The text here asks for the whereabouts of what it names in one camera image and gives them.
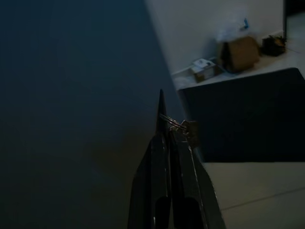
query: dark doormat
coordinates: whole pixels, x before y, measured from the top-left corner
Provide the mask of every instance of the dark doormat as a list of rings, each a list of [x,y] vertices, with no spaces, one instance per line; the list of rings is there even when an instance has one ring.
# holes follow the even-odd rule
[[[179,91],[206,162],[305,161],[305,80],[297,68]]]

